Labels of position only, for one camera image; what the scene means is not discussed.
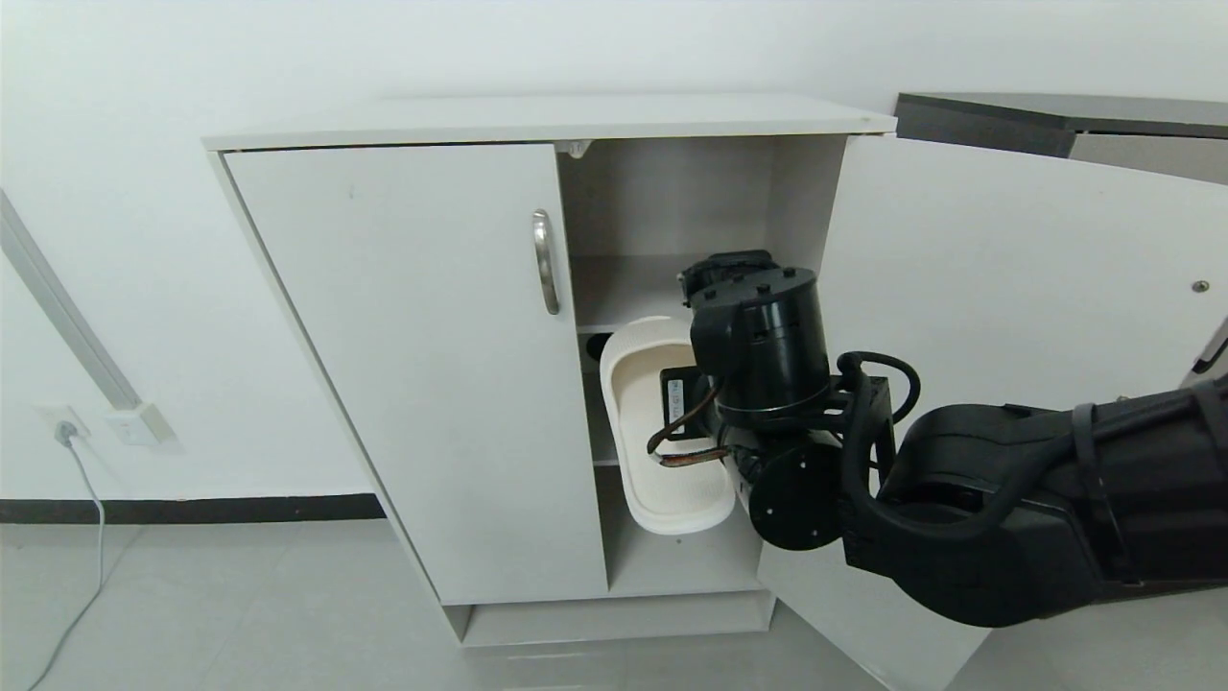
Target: door handle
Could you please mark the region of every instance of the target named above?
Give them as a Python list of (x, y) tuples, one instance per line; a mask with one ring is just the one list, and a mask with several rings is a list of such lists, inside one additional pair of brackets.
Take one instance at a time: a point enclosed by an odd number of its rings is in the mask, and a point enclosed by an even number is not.
[(550, 253), (550, 216), (542, 209), (533, 211), (533, 249), (538, 258), (538, 277), (545, 311), (559, 313), (559, 291), (554, 285), (554, 257)]

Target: black robotic arm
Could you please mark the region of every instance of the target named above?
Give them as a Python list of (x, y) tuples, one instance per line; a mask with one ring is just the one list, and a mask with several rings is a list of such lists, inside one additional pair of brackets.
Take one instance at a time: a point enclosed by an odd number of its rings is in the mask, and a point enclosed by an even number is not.
[[(1071, 411), (946, 406), (896, 450), (920, 378), (877, 353), (833, 376), (813, 271), (738, 252), (680, 280), (702, 374), (686, 417), (716, 448), (662, 463), (728, 459), (768, 542), (842, 539), (849, 566), (973, 626), (1228, 585), (1228, 382)], [(866, 362), (907, 376), (899, 410)]]

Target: wall switch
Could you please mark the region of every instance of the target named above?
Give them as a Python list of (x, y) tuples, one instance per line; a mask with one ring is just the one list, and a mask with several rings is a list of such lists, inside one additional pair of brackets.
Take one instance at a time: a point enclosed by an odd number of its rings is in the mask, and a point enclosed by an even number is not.
[(130, 411), (112, 411), (102, 416), (119, 441), (130, 447), (157, 447), (174, 437), (171, 426), (154, 404), (141, 404)]
[(90, 428), (81, 422), (81, 419), (72, 411), (72, 407), (66, 404), (34, 406), (34, 412), (38, 414), (38, 417), (43, 419), (43, 422), (47, 423), (48, 430), (53, 433), (55, 432), (55, 427), (63, 421), (70, 422), (72, 427), (77, 428), (77, 437), (90, 437)]

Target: cabinet base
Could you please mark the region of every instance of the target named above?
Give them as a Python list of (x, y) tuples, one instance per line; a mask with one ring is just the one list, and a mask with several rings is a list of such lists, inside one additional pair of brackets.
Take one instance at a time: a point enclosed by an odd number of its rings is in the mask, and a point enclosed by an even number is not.
[(768, 631), (768, 592), (619, 598), (507, 605), (452, 605), (445, 611), (464, 647), (526, 646)]

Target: black baseboard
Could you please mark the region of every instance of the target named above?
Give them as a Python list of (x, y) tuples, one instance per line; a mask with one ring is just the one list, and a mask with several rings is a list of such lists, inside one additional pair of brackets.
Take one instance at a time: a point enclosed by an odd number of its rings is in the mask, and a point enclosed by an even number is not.
[[(384, 518), (375, 495), (242, 500), (103, 501), (108, 525), (289, 523)], [(0, 500), (0, 523), (95, 524), (88, 500)]]

